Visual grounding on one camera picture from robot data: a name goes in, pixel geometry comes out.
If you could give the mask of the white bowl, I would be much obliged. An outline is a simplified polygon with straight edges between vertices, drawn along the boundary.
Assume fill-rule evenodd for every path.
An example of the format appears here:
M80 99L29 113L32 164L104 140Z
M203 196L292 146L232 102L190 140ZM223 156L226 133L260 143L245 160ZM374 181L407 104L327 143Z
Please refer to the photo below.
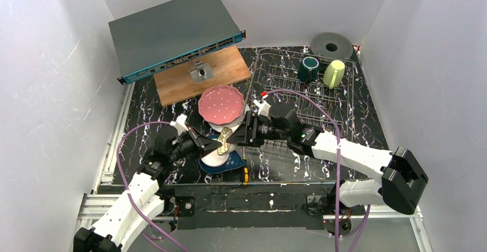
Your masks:
M211 152L210 154L204 156L201 158L202 163L209 167L217 167L223 165L229 158L229 154L218 154L218 152L215 150Z

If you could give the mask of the small patterned flower dish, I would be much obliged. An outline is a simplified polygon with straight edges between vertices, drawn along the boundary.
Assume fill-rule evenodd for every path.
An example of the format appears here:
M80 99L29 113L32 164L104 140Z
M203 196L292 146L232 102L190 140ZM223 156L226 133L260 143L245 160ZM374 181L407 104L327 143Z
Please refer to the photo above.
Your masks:
M227 139L233 134L233 130L228 127L224 127L221 130L217 141L221 143L221 146L217 149L217 154L219 156L229 154L234 150L234 145L228 143Z

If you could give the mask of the dark green mug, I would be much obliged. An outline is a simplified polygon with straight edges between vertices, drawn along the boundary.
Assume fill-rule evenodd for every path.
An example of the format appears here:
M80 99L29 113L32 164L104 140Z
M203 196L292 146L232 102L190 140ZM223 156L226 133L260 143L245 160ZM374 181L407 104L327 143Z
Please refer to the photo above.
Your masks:
M303 83L310 83L316 80L319 71L319 61L315 57L305 57L301 60L297 77Z

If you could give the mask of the light green mug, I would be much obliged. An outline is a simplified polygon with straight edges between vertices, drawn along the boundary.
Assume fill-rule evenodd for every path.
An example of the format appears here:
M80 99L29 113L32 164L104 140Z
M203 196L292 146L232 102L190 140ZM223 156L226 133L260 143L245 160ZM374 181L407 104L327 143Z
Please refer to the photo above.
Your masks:
M342 78L345 74L345 63L341 60L332 61L327 68L322 77L322 82L329 89L333 89L339 86Z

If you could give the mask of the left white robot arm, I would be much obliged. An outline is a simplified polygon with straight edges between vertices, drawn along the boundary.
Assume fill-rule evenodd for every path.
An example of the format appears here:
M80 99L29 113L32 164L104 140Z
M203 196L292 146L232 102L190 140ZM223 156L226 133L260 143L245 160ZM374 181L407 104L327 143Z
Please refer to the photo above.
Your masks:
M173 163L193 156L202 158L222 143L188 128L168 127L148 150L125 191L90 228L80 228L74 236L73 251L126 251L164 210L170 191L163 191L164 176Z

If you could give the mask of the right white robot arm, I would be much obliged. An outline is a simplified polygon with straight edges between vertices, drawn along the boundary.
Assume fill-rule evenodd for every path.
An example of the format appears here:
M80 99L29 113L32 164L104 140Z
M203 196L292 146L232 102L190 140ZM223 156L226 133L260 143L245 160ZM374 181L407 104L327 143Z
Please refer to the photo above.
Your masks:
M226 142L259 148L267 140L285 141L293 152L338 165L368 176L368 180L345 181L335 187L345 207L376 204L412 215L429 178L407 148L395 151L369 148L302 122L294 109L277 104L248 111L243 123Z

